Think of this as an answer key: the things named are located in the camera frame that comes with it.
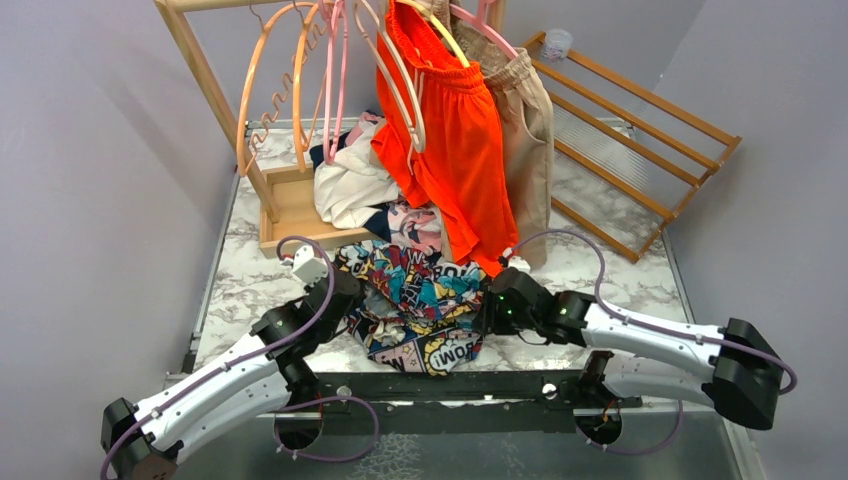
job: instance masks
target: small white container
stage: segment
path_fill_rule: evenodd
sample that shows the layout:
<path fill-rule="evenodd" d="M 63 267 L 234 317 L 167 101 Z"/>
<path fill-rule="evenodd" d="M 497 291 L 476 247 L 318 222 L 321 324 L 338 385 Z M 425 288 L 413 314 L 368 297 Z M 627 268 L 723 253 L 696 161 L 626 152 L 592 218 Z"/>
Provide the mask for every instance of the small white container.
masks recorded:
<path fill-rule="evenodd" d="M 548 60 L 562 60 L 571 50 L 574 37 L 561 28 L 553 28 L 545 32 L 545 43 L 542 45 L 541 54 Z"/>

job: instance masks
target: orange shorts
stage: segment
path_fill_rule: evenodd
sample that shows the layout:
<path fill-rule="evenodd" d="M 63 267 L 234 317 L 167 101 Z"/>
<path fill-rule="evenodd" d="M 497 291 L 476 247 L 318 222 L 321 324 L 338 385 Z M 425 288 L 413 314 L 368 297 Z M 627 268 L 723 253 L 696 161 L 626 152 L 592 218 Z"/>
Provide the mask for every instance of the orange shorts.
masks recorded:
<path fill-rule="evenodd" d="M 393 0 L 386 30 L 410 77 L 415 70 L 423 74 L 427 144 L 421 153 L 413 150 L 410 169 L 409 132 L 378 70 L 377 97 L 387 123 L 371 146 L 413 207 L 433 202 L 441 209 L 454 261 L 473 260 L 496 275 L 502 269 L 498 257 L 518 243 L 518 230 L 507 197 L 500 117 L 480 65 L 464 68 L 415 9 Z M 411 114 L 400 71 L 381 40 L 378 53 Z"/>

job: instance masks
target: wooden frame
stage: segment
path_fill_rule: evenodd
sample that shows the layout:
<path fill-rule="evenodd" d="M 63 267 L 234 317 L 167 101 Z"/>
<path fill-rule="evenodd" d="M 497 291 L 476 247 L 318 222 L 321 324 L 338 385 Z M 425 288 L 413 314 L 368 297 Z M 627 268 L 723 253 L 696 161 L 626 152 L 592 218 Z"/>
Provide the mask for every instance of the wooden frame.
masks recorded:
<path fill-rule="evenodd" d="M 540 62 L 539 60 L 536 60 L 536 53 L 539 51 L 544 41 L 545 33 L 539 32 L 524 44 L 524 48 L 526 48 L 528 52 L 530 52 L 531 57 L 534 57 L 533 66 L 536 68 L 536 70 L 552 78 L 557 83 L 568 87 L 571 91 L 592 101 L 594 104 L 600 106 L 601 108 L 612 113 L 618 118 L 621 118 L 625 122 L 628 122 L 633 127 L 638 128 L 639 130 L 647 133 L 648 135 L 651 135 L 655 139 L 671 147 L 678 153 L 681 153 L 687 159 L 697 163 L 705 169 L 703 175 L 701 175 L 700 177 L 696 177 L 689 173 L 687 170 L 681 168 L 679 165 L 670 162 L 663 156 L 652 151 L 645 145 L 637 143 L 631 138 L 619 133 L 615 129 L 606 125 L 604 122 L 598 120 L 597 118 L 587 113 L 585 110 L 580 109 L 579 107 L 572 104 L 571 102 L 568 102 L 559 95 L 548 91 L 548 95 L 551 97 L 551 102 L 554 105 L 557 105 L 560 108 L 566 110 L 571 115 L 579 118 L 583 122 L 591 125 L 595 129 L 604 133 L 612 140 L 621 143 L 625 147 L 638 153 L 651 163 L 657 165 L 669 174 L 673 175 L 680 181 L 683 181 L 687 185 L 689 185 L 689 189 L 686 194 L 683 195 L 683 197 L 677 202 L 677 204 L 672 209 L 669 209 L 666 206 L 662 205 L 661 202 L 650 198 L 645 193 L 639 191 L 638 189 L 631 186 L 629 183 L 625 182 L 623 179 L 617 177 L 614 173 L 605 169 L 601 165 L 598 165 L 597 163 L 593 162 L 591 159 L 585 157 L 584 155 L 580 154 L 571 146 L 566 145 L 565 143 L 559 140 L 555 141 L 554 147 L 558 151 L 562 152 L 563 154 L 574 160 L 577 164 L 594 173 L 607 183 L 613 185 L 645 209 L 657 214 L 660 218 L 662 218 L 662 222 L 651 233 L 648 240 L 638 250 L 632 250 L 631 248 L 627 247 L 626 245 L 615 239 L 612 235 L 603 231 L 600 227 L 598 227 L 597 225 L 577 213 L 575 210 L 570 208 L 562 201 L 556 198 L 551 199 L 551 203 L 554 208 L 561 211 L 562 213 L 570 217 L 572 220 L 577 222 L 579 225 L 581 225 L 583 228 L 607 242 L 621 255 L 627 257 L 630 261 L 635 263 L 645 254 L 645 252 L 648 251 L 654 241 L 656 241 L 656 239 L 662 233 L 662 231 L 680 215 L 686 205 L 688 205 L 692 198 L 695 196 L 695 193 L 698 191 L 698 189 L 701 188 L 701 185 L 703 185 L 704 182 L 710 176 L 714 175 L 718 171 L 718 169 L 721 168 L 722 165 L 724 165 L 727 159 L 730 158 L 733 151 L 736 150 L 736 147 L 739 146 L 739 143 L 742 141 L 742 138 L 730 135 L 729 133 L 720 130 L 719 128 L 711 125 L 710 123 L 655 95 L 653 92 L 650 92 L 640 87 L 639 85 L 636 85 L 635 83 L 622 77 L 621 75 L 618 75 L 617 73 L 609 70 L 608 68 L 596 63 L 589 57 L 586 57 L 585 55 L 579 52 L 576 52 L 574 50 L 568 52 L 568 60 L 581 65 L 587 70 L 608 80 L 609 82 L 617 85 L 618 87 L 623 88 L 624 90 L 630 92 L 636 97 L 650 103 L 651 105 L 659 108 L 663 112 L 671 115 L 672 117 L 677 118 L 678 120 L 686 123 L 693 129 L 700 131 L 701 133 L 713 138 L 717 142 L 724 145 L 724 151 L 718 156 L 718 158 L 716 158 L 715 160 L 711 160 L 705 155 L 697 152 L 695 149 L 687 146 L 680 140 L 673 138 L 671 135 L 661 131 L 660 129 L 649 124 L 645 120 L 642 120 L 636 115 L 633 115 L 632 113 L 626 111 L 624 108 L 616 105 L 612 101 L 598 95 L 592 90 L 577 83 L 575 80 L 563 75 L 562 73 Z"/>
<path fill-rule="evenodd" d="M 198 87 L 203 92 L 206 101 L 218 119 L 221 129 L 229 140 L 233 151 L 241 154 L 237 159 L 238 164 L 245 169 L 242 173 L 247 176 L 256 195 L 259 197 L 261 208 L 259 213 L 259 248 L 268 257 L 276 255 L 277 242 L 288 235 L 304 235 L 317 240 L 326 248 L 356 242 L 373 236 L 365 229 L 338 229 L 332 224 L 321 220 L 312 203 L 312 168 L 286 167 L 282 169 L 270 169 L 261 171 L 256 162 L 251 162 L 250 149 L 244 148 L 247 140 L 238 135 L 244 131 L 244 126 L 239 128 L 236 117 L 230 109 L 227 99 L 221 90 L 221 86 L 212 69 L 209 66 L 203 49 L 200 47 L 191 25 L 186 19 L 186 13 L 221 8 L 245 7 L 249 4 L 259 5 L 268 3 L 279 3 L 280 0 L 153 0 L 162 19 L 168 26 L 168 30 L 174 38 L 182 53 Z M 305 2 L 297 2 L 301 7 Z M 282 7 L 290 5 L 291 2 L 282 2 Z M 314 41 L 318 35 L 311 32 L 313 40 L 308 48 L 314 48 Z M 301 60 L 301 65 L 306 61 L 304 52 L 296 52 L 295 59 Z M 274 99 L 273 107 L 278 109 L 279 105 Z M 299 98 L 296 108 L 299 109 Z M 284 251 L 291 252 L 297 248 L 295 244 L 287 244 Z"/>

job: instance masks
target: wooden drying rack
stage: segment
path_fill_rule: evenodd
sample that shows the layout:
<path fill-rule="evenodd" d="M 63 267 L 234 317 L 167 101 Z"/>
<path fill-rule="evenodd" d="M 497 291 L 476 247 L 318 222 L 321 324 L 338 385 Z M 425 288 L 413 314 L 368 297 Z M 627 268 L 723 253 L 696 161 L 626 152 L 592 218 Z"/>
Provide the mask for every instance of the wooden drying rack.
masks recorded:
<path fill-rule="evenodd" d="M 697 164 L 701 165 L 706 169 L 703 175 L 701 175 L 700 177 L 695 177 L 687 170 L 670 162 L 666 158 L 663 158 L 661 155 L 655 153 L 648 147 L 637 143 L 633 139 L 619 133 L 609 125 L 588 114 L 586 111 L 580 109 L 576 105 L 548 91 L 548 95 L 551 97 L 551 101 L 555 105 L 565 109 L 570 114 L 579 118 L 583 122 L 591 125 L 597 130 L 600 130 L 602 133 L 606 134 L 611 139 L 621 143 L 630 150 L 638 153 L 642 157 L 646 158 L 650 162 L 654 163 L 658 167 L 662 168 L 666 172 L 674 175 L 679 180 L 689 185 L 689 190 L 686 192 L 686 194 L 678 201 L 678 203 L 673 208 L 669 209 L 662 205 L 659 201 L 651 198 L 650 196 L 634 188 L 621 178 L 617 177 L 613 172 L 593 162 L 591 159 L 582 155 L 581 153 L 566 145 L 565 143 L 559 140 L 555 140 L 554 147 L 558 151 L 570 157 L 580 166 L 591 171 L 598 177 L 602 178 L 604 181 L 616 187 L 618 190 L 624 192 L 627 196 L 639 203 L 642 207 L 656 213 L 662 218 L 662 222 L 653 231 L 648 240 L 640 247 L 639 250 L 634 251 L 628 248 L 620 241 L 616 240 L 612 235 L 602 230 L 590 220 L 580 215 L 574 209 L 565 205 L 562 201 L 556 198 L 551 199 L 551 203 L 554 208 L 573 219 L 583 228 L 587 229 L 588 231 L 592 232 L 593 234 L 597 235 L 598 237 L 609 243 L 609 245 L 612 246 L 616 251 L 618 251 L 620 254 L 624 255 L 630 261 L 635 263 L 645 254 L 645 252 L 648 251 L 654 241 L 656 241 L 656 239 L 660 236 L 662 231 L 680 215 L 686 205 L 689 204 L 689 202 L 695 196 L 695 193 L 698 191 L 698 189 L 701 188 L 701 185 L 703 185 L 704 182 L 710 176 L 714 175 L 718 171 L 718 169 L 721 168 L 722 165 L 724 165 L 727 159 L 730 158 L 730 155 L 733 153 L 736 147 L 739 146 L 739 143 L 742 141 L 742 138 L 730 135 L 718 129 L 717 127 L 696 117 L 695 115 L 655 95 L 653 92 L 650 92 L 640 87 L 639 85 L 636 85 L 630 80 L 627 80 L 621 75 L 616 74 L 608 68 L 599 65 L 590 58 L 576 52 L 573 49 L 568 52 L 568 60 L 571 60 L 572 62 L 581 65 L 582 67 L 608 80 L 609 82 L 612 82 L 613 84 L 627 90 L 636 97 L 650 103 L 651 105 L 659 108 L 663 112 L 677 118 L 678 120 L 681 120 L 692 128 L 706 134 L 709 137 L 712 137 L 713 139 L 724 145 L 724 151 L 718 156 L 718 158 L 716 158 L 715 160 L 707 158 L 703 154 L 685 145 L 683 142 L 671 137 L 667 133 L 649 124 L 645 120 L 637 117 L 636 115 L 633 115 L 624 108 L 616 105 L 610 100 L 598 95 L 592 90 L 577 83 L 575 80 L 566 77 L 565 75 L 554 70 L 550 66 L 540 62 L 539 60 L 536 60 L 535 57 L 537 56 L 537 53 L 540 50 L 544 41 L 545 32 L 539 32 L 538 34 L 536 34 L 536 36 L 534 36 L 527 43 L 524 44 L 524 48 L 526 48 L 528 52 L 530 52 L 531 57 L 534 58 L 533 66 L 536 68 L 536 70 L 551 77 L 561 85 L 568 87 L 570 90 L 578 93 L 586 99 L 591 100 L 596 105 L 616 115 L 625 122 L 630 123 L 630 125 L 632 125 L 633 127 L 638 128 L 639 130 L 647 133 L 648 135 L 651 135 L 655 139 L 663 142 L 672 149 L 683 154 L 686 158 L 696 162 Z"/>
<path fill-rule="evenodd" d="M 324 0 L 325 4 L 332 6 L 332 2 Z M 292 4 L 290 1 L 281 0 L 154 0 L 156 8 L 162 15 L 162 19 L 168 26 L 168 30 L 174 37 L 174 41 L 180 49 L 183 58 L 186 61 L 192 75 L 194 76 L 197 85 L 203 92 L 206 101 L 212 108 L 215 118 L 221 125 L 227 140 L 237 155 L 241 154 L 239 159 L 240 170 L 244 166 L 244 171 L 240 172 L 247 176 L 253 188 L 256 190 L 256 195 L 259 197 L 261 208 L 259 213 L 259 248 L 266 256 L 274 256 L 277 242 L 288 235 L 302 235 L 318 241 L 324 248 L 330 249 L 341 245 L 357 242 L 360 240 L 375 238 L 364 228 L 354 229 L 338 229 L 330 223 L 325 223 L 315 210 L 313 203 L 313 177 L 314 172 L 312 167 L 304 167 L 304 165 L 270 168 L 261 170 L 256 162 L 251 162 L 251 153 L 245 147 L 246 140 L 240 132 L 244 132 L 245 125 L 239 124 L 232 109 L 227 103 L 221 86 L 212 73 L 209 62 L 206 60 L 206 55 L 197 41 L 197 37 L 191 28 L 191 25 L 186 19 L 186 14 L 189 12 L 200 12 L 206 10 L 217 10 L 221 8 L 247 7 L 249 5 L 260 5 L 269 3 Z M 314 2 L 297 2 L 301 7 L 306 9 L 311 8 Z M 488 10 L 487 23 L 496 30 L 500 30 L 503 25 L 504 11 L 506 9 L 506 0 L 496 0 Z M 315 48 L 317 38 L 324 33 L 324 29 L 312 24 L 314 15 L 309 15 L 307 19 L 308 27 L 311 28 L 310 34 L 313 35 L 313 41 L 307 45 L 309 50 Z M 295 61 L 293 57 L 292 63 L 295 68 L 295 78 L 299 78 L 299 69 L 306 62 L 303 50 L 296 53 Z M 248 72 L 248 81 L 252 82 L 255 69 L 258 67 L 258 58 L 254 53 L 254 61 L 251 63 Z M 283 75 L 283 84 L 286 88 L 286 95 L 274 98 L 274 108 L 276 114 L 273 117 L 267 114 L 263 116 L 263 124 L 269 118 L 276 120 L 279 112 L 279 104 L 285 102 L 289 94 L 293 94 L 292 100 L 293 114 L 292 118 L 299 124 L 300 119 L 300 91 L 299 86 L 292 86 L 291 75 L 288 73 Z M 311 131 L 315 126 L 313 119 Z M 298 129 L 295 129 L 295 137 L 300 137 Z M 299 154 L 302 154 L 304 142 L 301 138 L 295 138 L 295 147 Z M 297 247 L 293 243 L 286 245 L 285 250 L 291 250 Z"/>

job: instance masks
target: gray wall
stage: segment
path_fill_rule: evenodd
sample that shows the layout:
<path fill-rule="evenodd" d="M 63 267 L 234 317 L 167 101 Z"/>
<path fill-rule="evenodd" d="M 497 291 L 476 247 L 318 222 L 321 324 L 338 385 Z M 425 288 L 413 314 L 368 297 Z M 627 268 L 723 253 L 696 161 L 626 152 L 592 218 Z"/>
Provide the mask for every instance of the gray wall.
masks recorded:
<path fill-rule="evenodd" d="M 149 1 L 3 2 L 0 105 L 0 478 L 90 480 L 180 365 L 234 155 Z"/>
<path fill-rule="evenodd" d="M 756 435 L 772 480 L 845 477 L 846 24 L 839 0 L 707 0 L 656 89 L 744 137 L 670 233 L 698 322 L 755 322 L 798 371 Z"/>
<path fill-rule="evenodd" d="M 513 44 L 520 45 L 539 30 L 565 28 L 574 35 L 575 49 L 640 85 L 653 88 L 703 1 L 511 0 L 507 5 L 503 35 Z M 377 2 L 372 0 L 371 4 L 376 5 Z M 254 10 L 267 21 L 282 6 L 282 3 L 257 5 Z M 476 12 L 477 1 L 464 0 L 463 6 Z M 246 8 L 193 12 L 188 18 L 227 98 L 231 105 L 238 106 L 250 54 L 260 33 L 259 21 Z M 363 24 L 372 28 L 374 23 L 370 17 L 363 14 L 362 18 Z M 271 95 L 280 85 L 280 76 L 283 72 L 291 71 L 294 42 L 299 34 L 300 17 L 295 12 L 287 13 L 278 22 L 266 47 L 267 53 L 257 73 L 248 118 L 258 119 L 262 112 L 270 108 Z M 345 115 L 355 116 L 366 108 L 376 107 L 377 103 L 372 87 L 374 62 L 353 24 L 350 48 L 351 69 Z M 309 113 L 317 100 L 325 59 L 326 47 L 321 47 L 304 67 L 304 82 L 307 83 L 303 90 L 303 104 Z M 596 77 L 585 75 L 577 69 L 565 71 L 579 77 L 581 81 L 598 82 Z M 609 89 L 604 90 L 603 86 L 599 90 L 607 95 L 615 94 Z M 281 118 L 291 118 L 290 111 L 287 112 L 289 115 L 281 115 Z"/>

